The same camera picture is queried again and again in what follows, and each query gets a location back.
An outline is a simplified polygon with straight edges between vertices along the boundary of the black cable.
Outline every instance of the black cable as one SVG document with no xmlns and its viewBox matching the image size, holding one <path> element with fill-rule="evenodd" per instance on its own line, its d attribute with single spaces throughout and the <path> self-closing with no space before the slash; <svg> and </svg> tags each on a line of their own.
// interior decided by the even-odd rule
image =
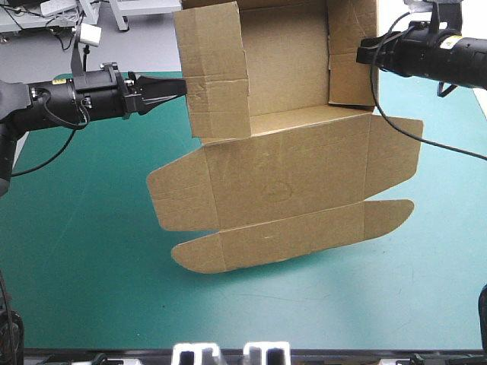
<svg viewBox="0 0 487 365">
<path fill-rule="evenodd" d="M 442 143 L 438 143 L 436 141 L 430 141 L 428 139 L 424 139 L 422 137 L 419 137 L 417 135 L 414 135 L 402 128 L 400 128 L 396 123 L 394 123 L 390 118 L 389 116 L 384 112 L 384 110 L 382 109 L 382 107 L 380 106 L 380 103 L 379 103 L 379 98 L 377 96 L 377 90 L 376 90 L 376 87 L 374 85 L 374 70 L 375 70 L 375 65 L 377 64 L 377 58 L 380 54 L 380 51 L 382 50 L 382 48 L 384 47 L 384 44 L 386 43 L 387 39 L 391 36 L 393 30 L 394 30 L 394 27 L 402 20 L 404 19 L 405 17 L 409 16 L 411 13 L 407 12 L 403 15 L 401 15 L 400 17 L 398 17 L 393 25 L 389 28 L 389 30 L 387 31 L 387 34 L 382 38 L 382 40 L 380 41 L 379 43 L 379 46 L 377 47 L 377 50 L 375 51 L 375 54 L 374 54 L 374 57 L 372 59 L 372 63 L 371 63 L 371 70 L 370 70 L 370 73 L 369 73 L 369 78 L 371 80 L 371 90 L 372 90 L 372 97 L 374 98 L 374 103 L 375 103 L 375 106 L 377 107 L 377 110 L 379 111 L 379 113 L 382 115 L 382 117 L 384 118 L 384 120 L 389 123 L 389 125 L 391 127 L 393 127 L 394 129 L 396 129 L 398 132 L 404 134 L 405 136 L 409 137 L 409 138 L 412 138 L 416 141 L 419 141 L 421 143 L 425 143 L 425 144 L 429 144 L 431 146 L 435 146 L 435 147 L 438 147 L 438 148 L 443 148 L 444 150 L 449 150 L 449 151 L 453 151 L 453 152 L 457 152 L 458 154 L 465 154 L 467 156 L 471 156 L 471 157 L 475 157 L 475 158 L 479 158 L 481 160 L 487 160 L 487 156 L 484 156 L 482 154 L 477 154 L 475 152 L 471 152 L 471 151 L 467 151 L 467 150 L 462 150 L 460 148 L 456 148 L 456 147 L 452 147 L 452 146 L 449 146 L 447 144 L 442 144 Z"/>
<path fill-rule="evenodd" d="M 14 16 L 12 14 L 10 14 L 10 11 L 7 10 L 7 8 L 3 8 L 3 10 L 5 10 L 5 13 L 7 13 L 7 15 L 10 17 L 10 19 L 12 19 L 12 21 L 15 23 L 15 25 L 17 25 L 17 27 L 19 28 L 19 30 L 23 30 L 25 32 L 28 32 L 28 33 L 39 33 L 39 32 L 42 32 L 43 29 L 41 30 L 31 30 L 31 29 L 27 29 L 27 28 L 24 28 L 22 27 L 18 21 L 15 20 Z"/>
<path fill-rule="evenodd" d="M 11 6 L 9 6 L 9 5 L 5 5 L 5 4 L 0 4 L 0 8 L 4 8 L 4 9 L 11 10 L 11 11 L 13 11 L 15 14 L 17 14 L 17 13 L 25 13 L 25 14 L 34 15 L 34 16 L 36 16 L 36 17 L 48 18 L 48 17 L 45 17 L 44 15 L 39 14 L 39 13 L 36 13 L 36 12 L 34 12 L 34 11 L 30 11 L 30 10 L 27 10 L 27 9 L 22 10 L 22 9 L 19 9 L 19 8 L 17 8 L 17 9 L 16 9 L 16 8 L 13 8 L 13 7 L 11 7 Z"/>
<path fill-rule="evenodd" d="M 90 45 L 87 44 L 83 48 L 83 71 L 86 72 L 86 63 L 88 60 L 88 55 L 90 54 Z"/>
<path fill-rule="evenodd" d="M 68 148 L 68 146 L 71 143 L 73 137 L 75 137 L 75 133 L 76 133 L 76 130 L 73 130 L 71 132 L 71 134 L 69 135 L 68 139 L 66 140 L 66 142 L 64 143 L 64 145 L 61 147 L 61 149 L 59 151 L 57 151 L 50 159 L 48 159 L 45 162 L 42 162 L 41 164 L 39 164 L 39 165 L 37 165 L 35 167 L 32 167 L 29 170 L 21 171 L 19 173 L 12 173 L 11 174 L 11 177 L 17 177 L 17 176 L 26 175 L 28 173 L 33 173 L 34 171 L 38 171 L 38 170 L 42 169 L 43 167 L 45 167 L 46 165 L 48 165 L 51 162 L 53 162 L 56 158 L 58 158 L 62 154 L 62 152 L 65 151 L 66 148 Z"/>
<path fill-rule="evenodd" d="M 12 320 L 12 311 L 10 309 L 10 303 L 8 302 L 8 298 L 7 298 L 7 287 L 5 286 L 2 270 L 0 270 L 0 291 L 2 292 L 3 302 L 5 303 L 5 310 L 7 312 L 8 337 L 10 341 L 12 363 L 13 365 L 17 365 L 17 357 L 15 356 L 14 321 Z"/>
<path fill-rule="evenodd" d="M 44 116 L 47 117 L 47 119 L 55 124 L 57 124 L 59 127 L 65 127 L 67 129 L 75 129 L 77 131 L 86 128 L 86 126 L 90 123 L 90 114 L 86 110 L 86 107 L 82 104 L 78 104 L 78 110 L 81 112 L 83 115 L 84 122 L 82 123 L 71 123 L 68 122 L 67 120 L 58 117 L 56 114 L 54 114 L 49 107 L 47 106 L 47 103 L 51 100 L 51 93 L 47 89 L 42 89 L 39 88 L 37 89 L 42 95 L 46 95 L 46 100 L 43 102 L 43 113 Z"/>
</svg>

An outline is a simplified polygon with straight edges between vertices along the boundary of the metal clamp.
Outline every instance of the metal clamp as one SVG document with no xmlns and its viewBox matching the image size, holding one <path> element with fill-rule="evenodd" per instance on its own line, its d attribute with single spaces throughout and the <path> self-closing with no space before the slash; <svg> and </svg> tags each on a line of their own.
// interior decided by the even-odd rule
<svg viewBox="0 0 487 365">
<path fill-rule="evenodd" d="M 243 348 L 245 365 L 291 365 L 288 342 L 248 342 Z"/>
</svg>

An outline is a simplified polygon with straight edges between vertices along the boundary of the cable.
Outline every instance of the cable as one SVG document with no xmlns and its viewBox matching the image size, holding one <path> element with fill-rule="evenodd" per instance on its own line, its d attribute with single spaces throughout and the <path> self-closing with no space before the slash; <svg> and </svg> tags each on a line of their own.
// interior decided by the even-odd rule
<svg viewBox="0 0 487 365">
<path fill-rule="evenodd" d="M 12 173 L 11 174 L 11 177 L 17 177 L 17 176 L 27 175 L 28 173 L 33 173 L 34 171 L 38 171 L 38 170 L 42 169 L 43 167 L 45 167 L 46 165 L 49 165 L 56 158 L 58 158 L 62 154 L 62 152 L 65 151 L 66 148 L 68 148 L 68 146 L 71 143 L 73 137 L 75 137 L 75 133 L 76 133 L 76 130 L 73 130 L 71 132 L 71 134 L 69 135 L 68 139 L 66 140 L 66 142 L 64 143 L 64 145 L 61 147 L 61 149 L 59 151 L 57 151 L 50 159 L 48 159 L 45 162 L 42 162 L 41 164 L 39 164 L 39 165 L 37 165 L 35 167 L 32 167 L 29 170 L 21 171 L 19 173 Z"/>
<path fill-rule="evenodd" d="M 412 133 L 409 133 L 408 131 L 400 128 L 396 123 L 394 123 L 390 117 L 384 112 L 384 110 L 382 109 L 382 107 L 380 106 L 380 103 L 379 103 L 379 98 L 377 96 L 377 90 L 376 90 L 376 87 L 374 85 L 374 66 L 377 64 L 377 58 L 380 54 L 380 51 L 382 50 L 382 48 L 384 47 L 384 44 L 386 43 L 387 39 L 390 37 L 390 35 L 392 34 L 393 30 L 394 30 L 394 27 L 402 20 L 404 19 L 405 17 L 409 16 L 411 13 L 407 12 L 403 15 L 401 15 L 400 17 L 398 17 L 393 25 L 389 28 L 389 30 L 387 31 L 387 34 L 382 38 L 382 40 L 380 41 L 379 43 L 379 46 L 377 47 L 377 50 L 375 51 L 375 54 L 374 54 L 374 57 L 372 59 L 372 63 L 371 63 L 371 70 L 370 70 L 370 73 L 369 73 L 369 78 L 370 78 L 370 81 L 371 81 L 371 90 L 372 90 L 372 97 L 374 98 L 374 103 L 375 103 L 375 106 L 377 107 L 377 110 L 379 111 L 379 113 L 382 115 L 382 117 L 385 119 L 385 121 L 387 123 L 389 123 L 389 125 L 391 127 L 393 127 L 394 129 L 396 129 L 398 132 L 404 134 L 405 136 L 409 137 L 409 138 L 412 138 L 416 141 L 419 141 L 421 143 L 425 143 L 425 144 L 429 144 L 431 146 L 434 146 L 434 147 L 438 147 L 438 148 L 443 148 L 444 150 L 449 150 L 449 151 L 453 151 L 453 152 L 456 152 L 458 154 L 465 154 L 467 156 L 471 156 L 471 157 L 475 157 L 475 158 L 479 158 L 481 160 L 486 160 L 487 161 L 487 156 L 484 156 L 482 154 L 477 154 L 475 152 L 471 152 L 471 151 L 467 151 L 467 150 L 462 150 L 460 148 L 456 148 L 456 147 L 452 147 L 452 146 L 449 146 L 447 144 L 442 144 L 442 143 L 438 143 L 436 141 L 430 141 L 428 139 L 424 139 L 422 137 L 419 137 L 417 135 L 414 135 Z"/>
<path fill-rule="evenodd" d="M 34 15 L 34 16 L 36 16 L 36 17 L 45 17 L 44 15 L 39 14 L 39 13 L 36 13 L 36 12 L 34 12 L 34 11 L 30 11 L 30 10 L 27 10 L 27 9 L 22 10 L 22 9 L 19 9 L 19 8 L 13 8 L 13 7 L 11 7 L 11 6 L 9 6 L 9 5 L 5 5 L 5 4 L 0 4 L 0 8 L 4 8 L 4 9 L 11 10 L 11 11 L 13 11 L 15 14 L 17 14 L 17 13 L 25 13 L 25 14 Z"/>
<path fill-rule="evenodd" d="M 17 365 L 17 357 L 15 356 L 15 337 L 14 337 L 14 321 L 12 320 L 12 311 L 10 309 L 10 303 L 7 298 L 7 287 L 5 286 L 5 281 L 3 279 L 2 270 L 0 270 L 0 291 L 2 292 L 3 301 L 5 303 L 5 309 L 7 311 L 8 319 L 8 337 L 10 341 L 10 351 L 12 355 L 13 365 Z"/>
</svg>

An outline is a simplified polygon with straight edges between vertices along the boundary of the cardboard panel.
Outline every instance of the cardboard panel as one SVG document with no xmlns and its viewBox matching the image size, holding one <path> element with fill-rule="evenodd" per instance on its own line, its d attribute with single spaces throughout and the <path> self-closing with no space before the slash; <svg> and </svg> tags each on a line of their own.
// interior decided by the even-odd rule
<svg viewBox="0 0 487 365">
<path fill-rule="evenodd" d="M 193 135 L 250 135 L 248 77 L 236 3 L 174 13 Z"/>
<path fill-rule="evenodd" d="M 182 243 L 172 254 L 184 268 L 204 274 L 280 262 L 383 236 L 400 226 L 412 209 L 407 200 L 360 202 L 221 231 Z"/>
<path fill-rule="evenodd" d="M 182 0 L 183 8 L 198 8 L 201 6 L 222 4 L 233 0 Z M 277 6 L 296 5 L 309 0 L 237 0 L 240 9 L 269 8 Z"/>
<path fill-rule="evenodd" d="M 162 227 L 168 230 L 219 228 L 203 149 L 151 173 L 148 187 Z"/>
<path fill-rule="evenodd" d="M 221 229 L 364 198 L 370 116 L 205 147 Z"/>
<path fill-rule="evenodd" d="M 341 108 L 338 106 L 315 106 L 305 109 L 290 110 L 288 112 L 264 114 L 250 117 L 252 135 L 264 135 L 286 129 L 323 124 L 337 119 L 353 116 L 370 115 L 371 112 L 362 109 Z"/>
<path fill-rule="evenodd" d="M 330 56 L 330 104 L 374 105 L 369 76 L 371 67 L 358 64 L 356 57 L 356 53 Z"/>
<path fill-rule="evenodd" d="M 329 102 L 373 106 L 369 67 L 358 64 L 357 48 L 377 35 L 376 0 L 328 0 Z"/>
<path fill-rule="evenodd" d="M 328 0 L 329 53 L 356 54 L 363 38 L 377 35 L 376 0 Z"/>
<path fill-rule="evenodd" d="M 391 118 L 400 128 L 422 136 L 421 120 Z M 370 197 L 410 179 L 418 167 L 421 144 L 407 138 L 382 118 L 371 117 L 365 196 Z"/>
<path fill-rule="evenodd" d="M 420 121 L 399 122 L 404 129 L 421 135 Z M 165 211 L 166 202 L 185 210 L 177 222 L 161 219 L 169 230 L 215 229 L 216 222 L 218 228 L 230 229 L 362 201 L 414 174 L 419 143 L 399 134 L 382 119 L 363 114 L 210 144 L 197 154 L 205 165 L 201 173 L 191 163 L 178 168 L 184 176 L 179 178 L 184 181 L 179 186 L 197 184 L 202 194 L 195 214 L 193 190 L 186 197 L 185 189 L 174 191 L 162 183 L 149 186 L 157 212 Z M 163 167 L 152 178 L 161 175 L 170 179 L 175 167 L 170 168 L 173 172 Z M 212 225 L 206 227 L 209 218 L 202 212 L 210 208 L 216 208 L 218 219 L 211 219 Z"/>
<path fill-rule="evenodd" d="M 328 103 L 325 2 L 242 11 L 250 115 Z"/>
</svg>

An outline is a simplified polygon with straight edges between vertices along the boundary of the unfolded cardboard box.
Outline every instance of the unfolded cardboard box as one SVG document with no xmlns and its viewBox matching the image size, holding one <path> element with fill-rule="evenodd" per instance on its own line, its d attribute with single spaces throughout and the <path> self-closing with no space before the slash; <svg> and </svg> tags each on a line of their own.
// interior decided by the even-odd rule
<svg viewBox="0 0 487 365">
<path fill-rule="evenodd" d="M 382 236 L 407 219 L 410 201 L 364 201 L 413 176 L 419 156 L 418 142 L 371 114 L 368 68 L 355 63 L 375 34 L 375 1 L 183 7 L 180 58 L 204 146 L 148 184 L 163 228 L 217 233 L 174 247 L 177 262 L 230 271 Z M 422 134 L 420 121 L 396 123 Z"/>
</svg>

